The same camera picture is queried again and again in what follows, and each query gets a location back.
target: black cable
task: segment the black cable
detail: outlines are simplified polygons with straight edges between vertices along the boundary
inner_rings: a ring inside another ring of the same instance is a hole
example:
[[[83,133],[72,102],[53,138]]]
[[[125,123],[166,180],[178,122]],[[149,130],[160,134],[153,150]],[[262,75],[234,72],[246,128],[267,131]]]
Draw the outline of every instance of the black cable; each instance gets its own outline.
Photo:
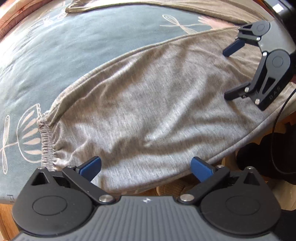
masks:
[[[277,123],[277,121],[278,121],[278,119],[279,119],[281,113],[283,112],[283,110],[284,110],[286,104],[288,103],[288,101],[292,98],[292,96],[293,96],[295,93],[296,93],[296,89],[290,94],[290,96],[288,97],[288,99],[286,100],[286,102],[283,104],[281,110],[279,111],[279,113],[278,113],[278,115],[277,115],[277,117],[276,117],[276,119],[275,119],[275,121],[274,121],[274,126],[273,126],[273,128],[272,128],[272,133],[271,133],[271,146],[270,146],[271,161],[272,161],[272,164],[273,164],[274,168],[275,168],[279,173],[281,173],[281,174],[285,174],[285,175],[287,175],[287,174],[296,174],[296,172],[283,172],[283,171],[281,171],[280,169],[278,169],[278,168],[276,167],[276,165],[275,165],[275,163],[274,163],[273,152],[272,152],[272,146],[273,146],[273,141],[274,141],[274,129],[275,129],[275,127],[276,127],[276,123]]]

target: seam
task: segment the seam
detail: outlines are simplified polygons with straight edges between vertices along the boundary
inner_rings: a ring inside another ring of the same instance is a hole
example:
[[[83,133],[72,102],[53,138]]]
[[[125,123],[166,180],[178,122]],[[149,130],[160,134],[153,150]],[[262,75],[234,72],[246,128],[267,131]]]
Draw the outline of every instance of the seam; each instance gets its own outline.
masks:
[[[47,112],[37,118],[37,124],[41,133],[42,163],[49,171],[54,171],[54,150],[52,132],[46,122]]]

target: logo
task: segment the logo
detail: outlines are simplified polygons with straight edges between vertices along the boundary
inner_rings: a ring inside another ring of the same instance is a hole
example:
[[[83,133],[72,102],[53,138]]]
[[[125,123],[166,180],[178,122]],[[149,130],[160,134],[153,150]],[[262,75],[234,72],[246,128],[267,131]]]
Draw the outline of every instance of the logo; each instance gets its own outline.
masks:
[[[142,201],[143,201],[144,203],[149,203],[149,202],[151,202],[152,200],[151,200],[150,198],[147,197],[147,198],[143,199]]]
[[[269,96],[269,99],[272,100],[275,96],[277,96],[278,91],[281,91],[281,88],[278,86],[276,88],[277,91],[274,91],[273,93],[271,93],[271,95]]]

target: ribbed plastic surface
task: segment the ribbed plastic surface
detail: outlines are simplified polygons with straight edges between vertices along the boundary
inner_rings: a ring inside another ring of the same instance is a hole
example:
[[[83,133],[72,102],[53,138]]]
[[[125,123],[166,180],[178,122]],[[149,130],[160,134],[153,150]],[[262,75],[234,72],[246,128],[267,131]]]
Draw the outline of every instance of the ribbed plastic surface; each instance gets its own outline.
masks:
[[[16,241],[42,238],[20,234]],[[219,233],[200,217],[196,208],[176,203],[172,197],[123,196],[114,205],[100,206],[82,228],[46,241],[279,241],[273,234],[234,238]]]

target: khaki fabric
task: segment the khaki fabric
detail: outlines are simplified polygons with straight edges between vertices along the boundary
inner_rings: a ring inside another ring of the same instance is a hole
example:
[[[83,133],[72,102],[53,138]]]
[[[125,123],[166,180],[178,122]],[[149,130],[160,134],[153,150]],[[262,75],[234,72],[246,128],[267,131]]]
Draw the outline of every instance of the khaki fabric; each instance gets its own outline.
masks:
[[[85,12],[98,8],[106,8],[127,4],[152,4],[198,12],[237,24],[256,22],[272,17],[252,0],[78,0],[66,8],[67,13]]]

